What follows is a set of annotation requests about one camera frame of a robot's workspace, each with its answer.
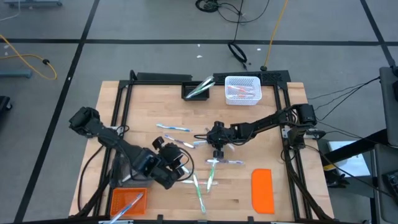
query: yellow cable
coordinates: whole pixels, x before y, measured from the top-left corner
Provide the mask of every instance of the yellow cable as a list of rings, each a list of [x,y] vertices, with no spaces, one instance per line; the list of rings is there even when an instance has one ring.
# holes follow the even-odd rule
[[[276,34],[276,30],[278,29],[278,26],[279,26],[279,22],[280,22],[280,20],[282,19],[282,16],[284,15],[285,8],[286,8],[286,6],[287,6],[287,2],[288,2],[288,1],[289,1],[289,0],[285,0],[285,4],[284,4],[284,6],[283,6],[283,8],[282,8],[282,10],[281,10],[281,12],[280,12],[280,14],[279,14],[279,18],[278,18],[278,21],[276,22],[274,31],[272,31],[271,40],[269,41],[269,46],[268,46],[268,53],[267,53],[267,57],[266,57],[266,62],[264,63],[264,66],[265,66],[265,67],[266,67],[267,64],[268,64],[269,55],[270,55],[270,53],[271,53],[272,41],[274,40],[274,36],[275,36],[275,34]]]
[[[35,57],[40,59],[41,61],[44,60],[44,58],[38,56],[38,55],[34,55],[34,54],[19,54],[18,51],[14,48],[14,46],[12,46],[10,44],[10,42],[8,42],[8,40],[0,34],[0,37],[5,41],[6,44],[8,44],[8,46],[10,46],[10,48],[15,52],[16,55],[11,55],[11,56],[7,56],[7,57],[0,57],[1,59],[8,59],[8,58],[14,58],[14,57],[19,57],[30,69],[32,69],[34,72],[36,72],[37,74],[39,74],[41,77],[47,79],[47,80],[56,80],[58,75],[57,72],[55,71],[55,69],[53,68],[53,66],[50,63],[47,63],[47,65],[51,68],[51,70],[54,73],[54,77],[53,78],[49,78],[46,77],[45,75],[41,74],[39,71],[36,70],[36,68],[34,68],[33,66],[31,66],[23,57]]]

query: wooden table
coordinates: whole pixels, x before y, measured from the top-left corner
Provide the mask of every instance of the wooden table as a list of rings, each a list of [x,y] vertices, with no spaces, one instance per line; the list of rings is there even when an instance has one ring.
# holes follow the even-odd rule
[[[288,88],[291,104],[307,102],[303,83],[288,83]],[[117,89],[118,82],[103,82],[102,84],[96,109],[105,125],[111,122]],[[231,123],[253,122],[275,112],[274,91],[273,87],[269,86],[262,86],[262,100],[256,106],[228,106],[225,103],[224,86],[214,86],[210,90],[210,98],[207,101],[186,102],[181,99],[181,86],[178,85],[134,85],[127,118],[130,130],[125,134],[124,139],[131,144],[149,149],[153,149],[152,141],[164,134],[170,134],[186,142],[193,142],[195,141],[193,135],[205,133],[205,128],[211,128],[214,121],[222,121],[228,127]],[[157,128],[157,123],[187,127],[192,129],[193,133]],[[317,146],[314,140],[306,140],[306,144]],[[96,139],[88,140],[82,167],[99,147],[100,144]],[[187,150],[195,160],[195,170],[199,179],[207,179],[211,166],[205,164],[204,161],[212,158],[211,146]],[[281,150],[279,128],[258,134],[247,144],[237,146],[235,152],[226,149],[225,158],[243,160],[245,165],[217,165],[215,180],[219,184],[213,186],[208,194],[205,187],[202,188],[202,197],[207,209],[206,215],[201,214],[193,185],[177,182],[171,189],[165,190],[158,183],[153,183],[148,193],[146,214],[134,219],[155,220],[158,214],[163,214],[165,220],[245,221],[248,216],[253,216],[255,221],[293,221],[286,168],[280,158]],[[301,150],[301,156],[308,191],[326,214],[333,217],[319,154],[313,149],[306,148]],[[98,187],[103,157],[104,151],[92,160],[85,172],[81,197],[83,204]],[[258,168],[272,171],[275,214],[258,214],[252,208],[251,174]],[[78,211],[77,187],[76,185],[70,209],[71,215]],[[300,214],[304,218],[302,196],[298,190],[297,193]],[[106,189],[100,214],[104,214],[107,196]]]

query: white basket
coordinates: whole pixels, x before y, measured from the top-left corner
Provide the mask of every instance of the white basket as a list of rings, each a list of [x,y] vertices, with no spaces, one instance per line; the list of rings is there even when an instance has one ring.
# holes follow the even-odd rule
[[[225,98],[228,105],[256,105],[261,100],[261,83],[258,77],[225,78]]]

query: orange plastic board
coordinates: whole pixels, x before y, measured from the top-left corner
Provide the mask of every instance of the orange plastic board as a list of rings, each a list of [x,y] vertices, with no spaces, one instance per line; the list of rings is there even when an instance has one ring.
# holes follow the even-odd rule
[[[257,213],[274,214],[271,170],[256,169],[251,174],[251,202]]]
[[[122,218],[132,215],[144,215],[147,207],[147,189],[146,188],[115,188],[112,193],[111,216],[117,215],[126,205],[134,201],[137,196],[143,193],[144,196],[125,214]]]

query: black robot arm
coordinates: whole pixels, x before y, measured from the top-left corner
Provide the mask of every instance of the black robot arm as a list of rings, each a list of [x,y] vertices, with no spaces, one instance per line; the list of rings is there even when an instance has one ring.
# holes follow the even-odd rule
[[[292,113],[296,115],[295,122],[289,119]],[[306,130],[316,124],[317,119],[312,105],[293,105],[253,123],[231,124],[229,128],[225,128],[221,121],[215,121],[213,128],[206,134],[206,140],[216,149],[213,156],[222,159],[224,153],[221,149],[225,144],[243,145],[263,131],[280,125],[288,125],[291,127],[287,133],[289,145],[302,148]]]
[[[173,143],[163,146],[164,140],[159,137],[152,145],[159,150],[156,154],[148,148],[131,145],[119,137],[111,128],[105,127],[100,121],[98,111],[93,108],[82,107],[69,120],[72,130],[90,137],[98,137],[98,142],[105,147],[114,148],[121,152],[130,163],[132,170],[144,177],[154,179],[165,189],[171,188],[184,172],[180,159],[183,156],[181,149]]]

